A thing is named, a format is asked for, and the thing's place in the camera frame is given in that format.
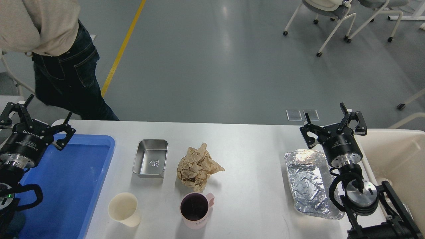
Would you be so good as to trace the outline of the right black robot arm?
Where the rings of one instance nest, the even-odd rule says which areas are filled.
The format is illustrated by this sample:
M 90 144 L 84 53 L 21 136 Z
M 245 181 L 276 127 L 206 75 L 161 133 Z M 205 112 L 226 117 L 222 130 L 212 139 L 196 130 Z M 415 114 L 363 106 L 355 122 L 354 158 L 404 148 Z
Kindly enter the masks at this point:
M 364 179 L 359 165 L 363 158 L 355 135 L 365 136 L 367 125 L 360 111 L 349 111 L 340 103 L 343 118 L 339 123 L 318 126 L 311 122 L 308 113 L 305 123 L 299 129 L 309 149 L 321 145 L 334 176 L 329 187 L 333 205 L 349 218 L 351 229 L 349 239 L 423 239 L 412 216 L 388 181 L 375 185 Z M 386 219 L 381 224 L 362 227 L 358 216 L 370 216 L 381 204 Z

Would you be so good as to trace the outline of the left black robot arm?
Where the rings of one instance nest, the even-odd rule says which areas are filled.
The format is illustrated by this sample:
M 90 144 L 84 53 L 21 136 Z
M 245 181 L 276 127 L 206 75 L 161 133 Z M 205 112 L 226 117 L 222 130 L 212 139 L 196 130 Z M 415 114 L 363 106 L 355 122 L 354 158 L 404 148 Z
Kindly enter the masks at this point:
M 62 124 L 49 124 L 31 118 L 27 107 L 31 94 L 24 103 L 9 102 L 1 113 L 1 129 L 11 129 L 10 136 L 1 147 L 1 238 L 12 239 L 7 233 L 15 213 L 38 206 L 43 192 L 37 184 L 22 185 L 23 176 L 37 167 L 50 145 L 62 151 L 75 134 L 68 123 L 70 112 Z

